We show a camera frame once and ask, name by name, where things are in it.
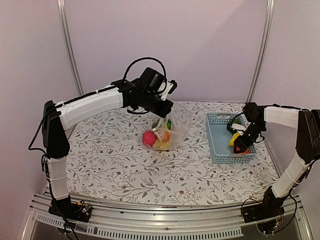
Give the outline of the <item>green orange toy mango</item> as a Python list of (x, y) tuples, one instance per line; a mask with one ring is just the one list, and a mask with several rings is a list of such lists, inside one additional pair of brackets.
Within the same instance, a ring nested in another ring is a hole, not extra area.
[(171, 138), (171, 132), (170, 131), (164, 131), (163, 132), (163, 137), (162, 137), (162, 141), (163, 142), (168, 142)]

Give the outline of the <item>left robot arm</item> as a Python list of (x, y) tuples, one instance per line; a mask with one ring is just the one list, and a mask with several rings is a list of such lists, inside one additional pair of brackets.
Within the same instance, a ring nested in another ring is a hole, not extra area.
[(63, 217), (70, 217), (75, 211), (68, 201), (66, 161), (71, 147), (66, 131), (93, 117), (124, 108), (141, 108), (164, 119), (173, 107), (168, 95), (176, 88), (175, 80), (169, 81), (165, 74), (147, 67), (134, 80), (119, 79), (70, 100), (45, 103), (41, 125), (44, 170), (51, 197), (56, 201), (54, 207)]

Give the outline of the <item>yellow toy banana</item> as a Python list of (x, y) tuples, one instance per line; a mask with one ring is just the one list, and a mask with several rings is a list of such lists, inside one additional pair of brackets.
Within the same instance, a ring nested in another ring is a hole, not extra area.
[(156, 140), (152, 148), (156, 151), (167, 151), (172, 149), (172, 145), (169, 140), (168, 141)]

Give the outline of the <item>clear zip top bag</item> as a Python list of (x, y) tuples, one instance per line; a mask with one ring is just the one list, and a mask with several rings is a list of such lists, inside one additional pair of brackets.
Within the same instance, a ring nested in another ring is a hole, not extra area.
[[(170, 119), (172, 122), (171, 130), (165, 129), (165, 128), (156, 128), (158, 121), (160, 119), (168, 120)], [(179, 102), (175, 102), (171, 108), (171, 112), (165, 117), (154, 117), (152, 119), (152, 122), (143, 130), (143, 133), (145, 131), (152, 131), (156, 137), (157, 140), (162, 141), (163, 132), (164, 131), (170, 131), (171, 137), (170, 137), (170, 143), (172, 146), (172, 149), (175, 149), (187, 136), (187, 133), (189, 132), (191, 128), (191, 121), (192, 121), (192, 114), (190, 111), (188, 111), (184, 105), (182, 105)]]

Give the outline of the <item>light blue plastic basket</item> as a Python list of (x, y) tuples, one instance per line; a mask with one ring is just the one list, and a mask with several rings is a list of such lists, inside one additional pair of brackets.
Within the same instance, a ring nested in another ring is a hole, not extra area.
[(234, 122), (241, 125), (240, 129), (245, 130), (248, 125), (244, 117), (237, 113), (209, 112), (206, 114), (206, 132), (214, 164), (240, 164), (248, 163), (256, 156), (254, 145), (248, 148), (246, 153), (234, 153), (234, 148), (230, 146), (233, 133), (227, 130), (227, 124), (235, 118)]

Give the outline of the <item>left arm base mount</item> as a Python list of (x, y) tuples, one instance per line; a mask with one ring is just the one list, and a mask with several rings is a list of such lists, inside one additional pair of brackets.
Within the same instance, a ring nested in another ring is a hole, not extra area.
[(53, 198), (48, 212), (52, 215), (64, 217), (67, 220), (88, 223), (91, 218), (92, 210), (92, 204), (85, 203), (83, 200), (74, 203), (71, 202), (71, 197), (68, 196), (62, 200)]

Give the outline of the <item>green toy watermelon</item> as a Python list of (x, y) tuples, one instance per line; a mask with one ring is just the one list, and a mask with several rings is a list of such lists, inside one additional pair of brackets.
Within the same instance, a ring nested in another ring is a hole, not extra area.
[(171, 130), (172, 129), (172, 121), (170, 119), (165, 120), (165, 119), (160, 119), (156, 125), (156, 128), (163, 128), (163, 129), (167, 129), (167, 130)]

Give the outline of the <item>red toy apple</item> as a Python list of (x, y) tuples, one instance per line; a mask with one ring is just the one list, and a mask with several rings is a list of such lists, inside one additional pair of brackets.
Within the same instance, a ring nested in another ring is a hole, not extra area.
[(147, 147), (153, 147), (157, 141), (157, 136), (151, 130), (146, 130), (142, 135), (142, 143)]

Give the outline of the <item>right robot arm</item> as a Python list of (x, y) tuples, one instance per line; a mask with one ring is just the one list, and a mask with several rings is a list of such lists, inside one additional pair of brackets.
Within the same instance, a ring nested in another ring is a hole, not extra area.
[[(261, 143), (256, 144), (257, 159), (251, 160), (247, 164), (247, 172), (253, 172), (254, 167), (259, 166), (258, 175), (248, 175), (249, 180), (253, 180), (253, 186), (240, 186), (240, 190), (244, 190), (241, 196), (243, 199), (253, 198), (261, 200), (264, 191), (271, 184), (265, 180), (260, 181), (262, 177), (262, 167), (267, 169), (267, 176), (274, 183), (280, 177), (285, 176), (285, 169), (289, 166), (296, 151), (297, 131), (291, 127), (282, 126), (275, 123), (266, 125), (266, 132), (262, 133), (266, 137)], [(313, 167), (311, 174), (307, 180), (304, 180), (297, 187), (299, 195), (304, 206), (314, 206), (320, 202), (320, 162), (318, 161)]]

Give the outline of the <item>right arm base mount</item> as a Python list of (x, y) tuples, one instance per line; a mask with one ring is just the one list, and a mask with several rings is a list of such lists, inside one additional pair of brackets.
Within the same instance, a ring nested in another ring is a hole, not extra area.
[(240, 207), (245, 223), (256, 223), (257, 230), (267, 236), (273, 235), (284, 220), (282, 206), (266, 209), (262, 203), (253, 198), (246, 199)]

